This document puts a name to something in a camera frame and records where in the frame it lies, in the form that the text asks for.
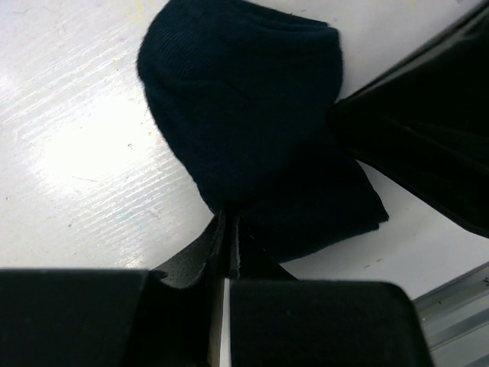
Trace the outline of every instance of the black sock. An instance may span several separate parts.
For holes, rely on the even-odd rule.
[[[279,260],[387,220],[325,125],[342,71],[336,29],[242,0],[170,0],[138,58],[155,122],[202,198],[246,218]]]

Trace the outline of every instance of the sock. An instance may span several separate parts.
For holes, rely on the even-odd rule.
[[[170,0],[138,72],[158,128],[209,208],[243,216],[277,260],[387,220],[325,123],[338,31],[242,0]]]

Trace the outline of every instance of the folded sock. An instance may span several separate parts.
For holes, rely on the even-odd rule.
[[[204,201],[243,216],[281,261],[387,220],[325,124],[342,71],[336,29],[242,0],[170,0],[138,57],[154,120]]]

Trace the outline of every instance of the white table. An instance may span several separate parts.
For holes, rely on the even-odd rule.
[[[480,0],[258,0],[342,33],[348,96]],[[166,0],[0,2],[0,266],[151,268],[211,218],[153,125],[135,72]],[[472,235],[366,167],[377,232],[286,268],[382,279],[418,297],[489,261]]]

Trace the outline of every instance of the black plastic object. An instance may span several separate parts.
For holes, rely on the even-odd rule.
[[[233,367],[432,365],[399,288],[298,281],[221,213],[153,271],[0,271],[0,366],[217,367],[226,276]]]
[[[328,117],[360,161],[489,236],[489,1]]]
[[[231,283],[232,367],[432,365],[407,296],[382,283]]]

